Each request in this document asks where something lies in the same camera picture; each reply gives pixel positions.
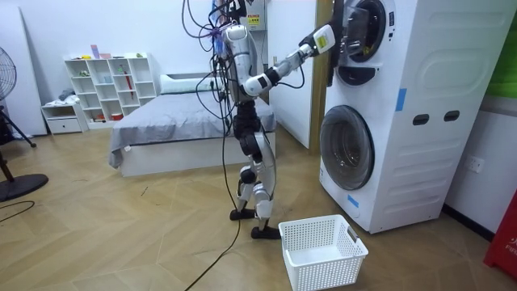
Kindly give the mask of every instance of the fan base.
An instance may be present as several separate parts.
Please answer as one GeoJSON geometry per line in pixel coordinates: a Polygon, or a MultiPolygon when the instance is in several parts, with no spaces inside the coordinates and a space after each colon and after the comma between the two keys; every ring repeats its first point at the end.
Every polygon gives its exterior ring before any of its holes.
{"type": "Polygon", "coordinates": [[[15,177],[14,182],[0,182],[0,202],[12,200],[42,188],[48,177],[42,174],[15,177]]]}

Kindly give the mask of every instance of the stacked washer dryer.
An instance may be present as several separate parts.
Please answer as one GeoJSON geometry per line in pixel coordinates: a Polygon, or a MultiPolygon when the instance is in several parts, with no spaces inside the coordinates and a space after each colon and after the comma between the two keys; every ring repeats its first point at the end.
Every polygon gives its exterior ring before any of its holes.
{"type": "Polygon", "coordinates": [[[517,1],[348,2],[368,35],[327,88],[322,186],[370,233],[437,218],[517,1]]]}

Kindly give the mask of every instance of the green wall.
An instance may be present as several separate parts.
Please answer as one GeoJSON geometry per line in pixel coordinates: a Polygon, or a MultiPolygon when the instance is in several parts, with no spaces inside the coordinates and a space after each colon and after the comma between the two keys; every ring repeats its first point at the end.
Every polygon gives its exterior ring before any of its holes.
{"type": "Polygon", "coordinates": [[[510,26],[487,95],[517,99],[517,17],[510,26]]]}

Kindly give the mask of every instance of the gray bedsheet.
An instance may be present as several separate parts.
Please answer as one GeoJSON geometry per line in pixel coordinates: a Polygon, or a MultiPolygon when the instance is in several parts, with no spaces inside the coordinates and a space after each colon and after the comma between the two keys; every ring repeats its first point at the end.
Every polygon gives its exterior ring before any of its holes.
{"type": "MultiPolygon", "coordinates": [[[[221,114],[212,92],[200,92],[200,98],[208,109],[221,114]]],[[[276,121],[269,105],[260,98],[255,103],[266,131],[274,131],[276,121]]],[[[203,108],[195,93],[160,95],[116,123],[111,131],[108,162],[118,168],[125,146],[216,137],[223,137],[223,125],[203,108]]]]}

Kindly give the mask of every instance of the white plastic basket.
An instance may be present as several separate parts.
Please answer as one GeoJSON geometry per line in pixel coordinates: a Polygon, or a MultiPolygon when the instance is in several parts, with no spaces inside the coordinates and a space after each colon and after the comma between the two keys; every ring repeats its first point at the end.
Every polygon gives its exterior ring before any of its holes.
{"type": "Polygon", "coordinates": [[[354,284],[368,249],[341,215],[279,224],[292,289],[328,289],[354,284]]]}

